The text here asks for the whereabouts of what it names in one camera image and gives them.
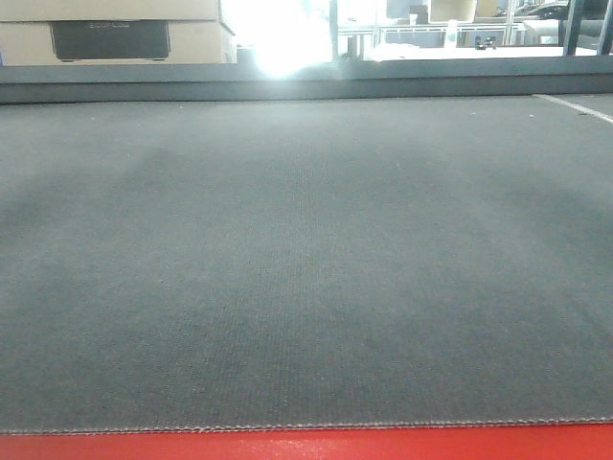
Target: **black label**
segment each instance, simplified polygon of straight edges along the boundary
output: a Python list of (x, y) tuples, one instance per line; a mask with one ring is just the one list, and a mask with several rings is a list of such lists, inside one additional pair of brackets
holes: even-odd
[(56, 56), (76, 59), (165, 59), (168, 21), (58, 21), (51, 25)]

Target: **gray felt mat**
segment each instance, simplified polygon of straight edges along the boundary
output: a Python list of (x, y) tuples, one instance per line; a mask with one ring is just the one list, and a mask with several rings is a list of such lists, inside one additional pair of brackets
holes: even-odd
[(536, 98), (0, 107), (0, 430), (611, 421), (612, 152)]

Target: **cardboard box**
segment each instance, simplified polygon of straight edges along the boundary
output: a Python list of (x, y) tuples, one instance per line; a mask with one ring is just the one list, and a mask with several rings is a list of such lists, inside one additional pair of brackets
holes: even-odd
[(147, 58), (96, 58), (62, 61), (57, 57), (52, 27), (48, 22), (0, 23), (0, 53), (3, 65), (92, 65), (92, 64), (211, 64), (237, 62), (234, 35), (214, 21), (170, 21), (168, 56)]
[(493, 17), (498, 13), (497, 0), (477, 0), (477, 16)]
[(217, 21), (236, 32), (238, 0), (0, 0), (0, 22)]
[(429, 0), (428, 22), (432, 24), (473, 22), (477, 11), (477, 0)]

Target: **red table edge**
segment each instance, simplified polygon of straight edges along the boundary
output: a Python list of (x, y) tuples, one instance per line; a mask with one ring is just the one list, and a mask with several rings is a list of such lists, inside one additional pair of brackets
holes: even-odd
[(0, 460), (611, 460), (613, 424), (0, 435)]

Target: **bright light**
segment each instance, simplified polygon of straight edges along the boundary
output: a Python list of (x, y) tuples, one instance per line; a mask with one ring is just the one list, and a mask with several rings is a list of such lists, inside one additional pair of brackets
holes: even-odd
[(245, 2), (242, 36), (251, 41), (259, 67), (273, 76), (289, 75), (317, 62), (331, 60), (329, 24), (308, 17), (299, 2), (262, 0)]

